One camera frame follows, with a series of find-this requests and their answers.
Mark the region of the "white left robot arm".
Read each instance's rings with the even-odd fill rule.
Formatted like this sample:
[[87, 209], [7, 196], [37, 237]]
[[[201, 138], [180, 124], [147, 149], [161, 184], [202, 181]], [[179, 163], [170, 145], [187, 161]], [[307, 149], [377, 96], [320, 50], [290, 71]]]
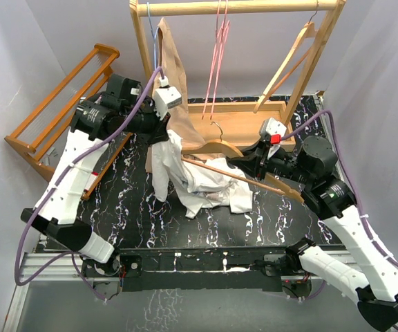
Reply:
[[118, 135], [141, 135], [151, 145], [167, 140], [169, 109], [179, 105], [182, 96], [170, 85], [162, 68], [158, 67], [151, 79], [159, 79], [162, 84], [153, 96], [149, 95], [152, 82], [142, 87], [136, 80], [113, 74], [104, 91], [79, 101], [46, 191], [34, 207], [21, 213], [27, 228], [96, 261], [98, 270], [106, 276], [119, 271], [121, 260], [112, 244], [77, 219], [77, 210], [98, 160]]

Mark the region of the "white t shirt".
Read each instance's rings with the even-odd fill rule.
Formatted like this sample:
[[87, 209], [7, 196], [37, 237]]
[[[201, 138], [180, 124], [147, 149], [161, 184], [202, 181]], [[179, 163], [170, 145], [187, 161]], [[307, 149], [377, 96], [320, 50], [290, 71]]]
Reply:
[[185, 216], [193, 219], [203, 208], [228, 206], [234, 214], [251, 212], [253, 192], [248, 183], [181, 160], [182, 138], [168, 130], [168, 140], [151, 147], [152, 186], [158, 201], [168, 197], [173, 183]]

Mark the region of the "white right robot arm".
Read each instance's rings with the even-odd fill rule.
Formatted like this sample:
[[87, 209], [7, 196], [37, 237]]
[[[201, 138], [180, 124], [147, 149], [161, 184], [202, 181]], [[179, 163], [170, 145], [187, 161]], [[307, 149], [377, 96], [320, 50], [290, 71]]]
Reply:
[[355, 270], [303, 238], [286, 247], [284, 268], [321, 277], [349, 297], [372, 328], [389, 330], [398, 323], [398, 267], [369, 237], [371, 229], [359, 214], [353, 191], [334, 172], [338, 156], [332, 145], [323, 137], [309, 136], [297, 156], [281, 147], [270, 154], [274, 146], [271, 140], [259, 140], [227, 162], [258, 180], [273, 174], [303, 184], [304, 204], [340, 238], [359, 266]]

